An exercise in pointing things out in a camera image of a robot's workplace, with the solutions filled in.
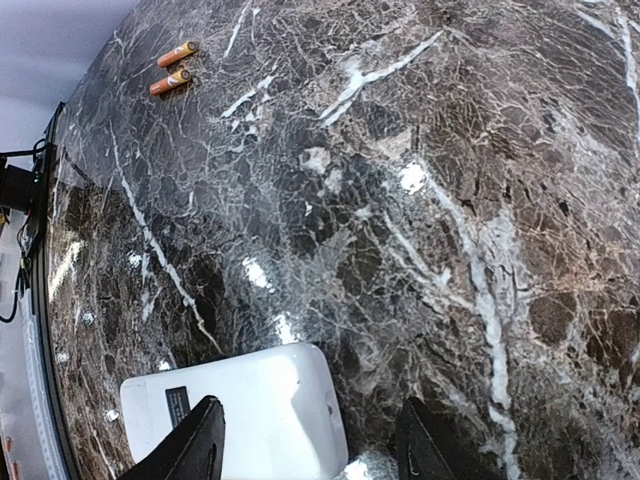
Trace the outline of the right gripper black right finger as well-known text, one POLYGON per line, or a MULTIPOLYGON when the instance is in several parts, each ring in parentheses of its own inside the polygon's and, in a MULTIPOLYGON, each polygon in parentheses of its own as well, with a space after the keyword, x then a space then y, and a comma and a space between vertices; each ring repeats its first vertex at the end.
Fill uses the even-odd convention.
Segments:
POLYGON ((427 412, 417 397, 407 398, 396 423, 396 461, 400 479, 454 479, 427 429, 427 412))

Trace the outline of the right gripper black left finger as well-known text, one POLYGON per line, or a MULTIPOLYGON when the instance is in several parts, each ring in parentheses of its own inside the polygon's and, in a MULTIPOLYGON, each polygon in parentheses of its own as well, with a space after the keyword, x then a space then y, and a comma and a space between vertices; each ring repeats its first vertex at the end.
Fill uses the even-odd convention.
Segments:
POLYGON ((205 396, 122 480, 219 480, 222 474, 225 418, 221 402, 205 396))

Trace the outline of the white remote control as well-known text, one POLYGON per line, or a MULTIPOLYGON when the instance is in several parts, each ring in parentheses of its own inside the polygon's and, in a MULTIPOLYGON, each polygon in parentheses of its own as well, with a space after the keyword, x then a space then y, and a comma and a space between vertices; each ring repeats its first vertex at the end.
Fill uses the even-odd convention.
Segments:
POLYGON ((223 478, 333 479, 346 467, 328 362, 309 343, 125 380, 121 415, 133 460, 142 461, 208 395, 224 410, 223 478))

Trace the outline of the orange battery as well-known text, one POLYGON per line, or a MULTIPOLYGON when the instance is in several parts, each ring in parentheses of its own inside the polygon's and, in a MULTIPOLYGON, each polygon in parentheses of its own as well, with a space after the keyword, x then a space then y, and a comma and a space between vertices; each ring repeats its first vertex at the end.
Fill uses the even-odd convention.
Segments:
POLYGON ((190 82, 191 80, 192 76, 188 70, 179 70, 167 76, 166 78, 153 83, 150 86, 149 91, 152 96, 160 96, 190 82))
POLYGON ((166 68, 179 60, 196 53, 197 50, 197 44, 193 41, 188 41, 159 57, 156 63, 159 67, 166 68))

